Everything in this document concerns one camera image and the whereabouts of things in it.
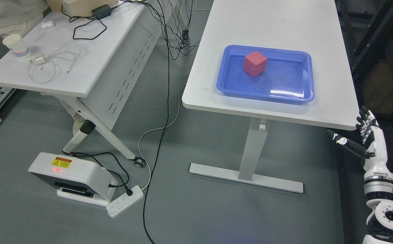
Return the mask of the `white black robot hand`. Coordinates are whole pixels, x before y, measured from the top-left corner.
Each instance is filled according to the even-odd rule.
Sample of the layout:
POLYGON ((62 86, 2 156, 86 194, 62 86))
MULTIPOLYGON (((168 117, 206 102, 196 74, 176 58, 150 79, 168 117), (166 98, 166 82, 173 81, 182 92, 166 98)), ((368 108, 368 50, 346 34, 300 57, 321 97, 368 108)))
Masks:
POLYGON ((376 116, 365 106, 359 111, 356 128, 362 137, 362 144, 328 130, 331 140, 364 161, 364 181, 384 179, 393 181, 393 173, 387 168, 387 144, 383 130, 376 116))

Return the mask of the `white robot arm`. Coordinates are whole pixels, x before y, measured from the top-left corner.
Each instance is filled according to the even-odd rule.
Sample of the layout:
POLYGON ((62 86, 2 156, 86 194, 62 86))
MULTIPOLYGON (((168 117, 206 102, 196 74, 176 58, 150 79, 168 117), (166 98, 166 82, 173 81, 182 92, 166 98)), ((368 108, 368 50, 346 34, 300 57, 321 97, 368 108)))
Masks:
POLYGON ((364 244, 393 244, 393 178, 370 176, 364 182, 366 205, 372 210, 366 220, 364 244))

